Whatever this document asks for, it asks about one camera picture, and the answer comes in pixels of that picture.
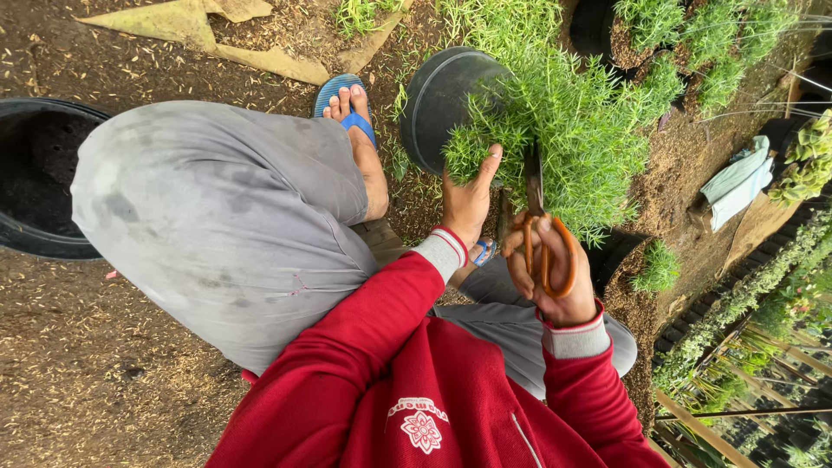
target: orange scissors handle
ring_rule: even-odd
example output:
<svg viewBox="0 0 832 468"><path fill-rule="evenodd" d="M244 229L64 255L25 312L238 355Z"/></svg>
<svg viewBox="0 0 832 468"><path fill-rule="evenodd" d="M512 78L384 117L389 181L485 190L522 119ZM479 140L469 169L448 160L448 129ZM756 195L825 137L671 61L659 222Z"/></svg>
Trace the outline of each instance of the orange scissors handle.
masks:
<svg viewBox="0 0 832 468"><path fill-rule="evenodd" d="M543 290L552 299L560 299L561 297L568 296L569 293L572 292L572 288L575 286L575 275L577 273L577 245L572 239L572 235L569 233L567 227L563 225L563 222L561 222L560 218L552 217L552 215L550 215L549 213L543 213L543 216L552 220L552 225L555 227L555 231L557 231L557 233L560 234L561 238L563 239L563 243L564 245L566 245L567 251L569 252L569 271L567 272L567 279L563 283L563 286L561 286L561 288L557 291L552 289L552 284L549 278L550 265L552 260L552 249L550 249L548 246L543 245L540 252L540 282L542 283ZM532 275L532 269L534 267L534 250L532 249L532 224L539 218L540 217L532 216L527 212L526 218L523 219L522 223L523 245L525 246L524 254L526 257L526 273L528 273L529 276Z"/></svg>

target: gray sleeve cuff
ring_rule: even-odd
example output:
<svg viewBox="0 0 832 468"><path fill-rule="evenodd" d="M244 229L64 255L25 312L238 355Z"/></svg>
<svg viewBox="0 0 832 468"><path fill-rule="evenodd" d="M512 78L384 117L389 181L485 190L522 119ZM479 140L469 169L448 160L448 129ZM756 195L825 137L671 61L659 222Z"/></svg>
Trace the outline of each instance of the gray sleeve cuff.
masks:
<svg viewBox="0 0 832 468"><path fill-rule="evenodd" d="M465 246L455 234L442 227L434 228L427 239L411 250L435 266L445 284L448 284L451 275L458 268L462 268L468 262Z"/></svg>
<svg viewBox="0 0 832 468"><path fill-rule="evenodd" d="M609 349L610 336L604 328L603 310L590 322L570 328L543 324L543 348L555 359L593 357Z"/></svg>

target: person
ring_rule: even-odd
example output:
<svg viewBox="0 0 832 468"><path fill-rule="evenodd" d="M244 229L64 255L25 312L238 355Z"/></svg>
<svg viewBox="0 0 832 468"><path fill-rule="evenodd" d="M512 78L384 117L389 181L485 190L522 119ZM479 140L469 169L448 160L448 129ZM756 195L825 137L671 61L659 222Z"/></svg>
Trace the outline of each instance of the person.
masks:
<svg viewBox="0 0 832 468"><path fill-rule="evenodd" d="M379 271L347 227L388 205L367 94L328 104L302 119L164 102L79 150L73 220L92 245L252 375L207 465L665 466L612 364L631 366L634 342L586 255L558 301L508 255L519 233L508 259L469 261L496 249L475 242L500 146L469 184L443 179L441 225ZM534 245L556 252L554 283L562 241L541 222ZM478 304L433 305L452 276Z"/></svg>

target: scissors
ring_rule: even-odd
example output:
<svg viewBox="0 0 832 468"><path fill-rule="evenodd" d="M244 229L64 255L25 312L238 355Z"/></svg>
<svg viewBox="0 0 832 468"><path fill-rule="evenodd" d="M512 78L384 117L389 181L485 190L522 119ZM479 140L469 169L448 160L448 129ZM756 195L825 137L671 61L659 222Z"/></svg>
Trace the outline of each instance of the scissors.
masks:
<svg viewBox="0 0 832 468"><path fill-rule="evenodd" d="M555 231L557 231L557 233L561 236L563 243L566 245L567 251L569 252L569 272L567 273L567 279L563 283L563 287L557 291L553 290L549 278L549 263L552 258L552 250L548 246L543 245L540 254L540 276L543 290L552 299L559 299L572 292L572 288L575 286L575 274L577 271L577 246L573 240L572 234L569 233L569 230L563 225L563 222L561 222L558 217L553 217L551 214L543 210L543 167L540 158L540 144L537 137L534 138L534 143L524 148L523 162L523 173L526 177L526 198L528 201L528 211L526 212L526 217L523 219L522 224L517 224L514 227L514 230L519 231L520 229L523 229L526 273L531 276L534 263L534 250L532 249L532 224L541 217L552 220L552 225L555 227Z"/></svg>

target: red hoodie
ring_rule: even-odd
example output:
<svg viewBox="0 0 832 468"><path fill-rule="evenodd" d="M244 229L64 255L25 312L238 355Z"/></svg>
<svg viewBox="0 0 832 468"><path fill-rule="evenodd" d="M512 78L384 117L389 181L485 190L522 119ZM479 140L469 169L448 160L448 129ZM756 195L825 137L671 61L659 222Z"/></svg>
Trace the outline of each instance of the red hoodie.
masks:
<svg viewBox="0 0 832 468"><path fill-rule="evenodd" d="M467 261L462 245L434 230L302 332L206 466L667 466L641 434L600 313L544 327L548 407L506 377L499 347L425 317Z"/></svg>

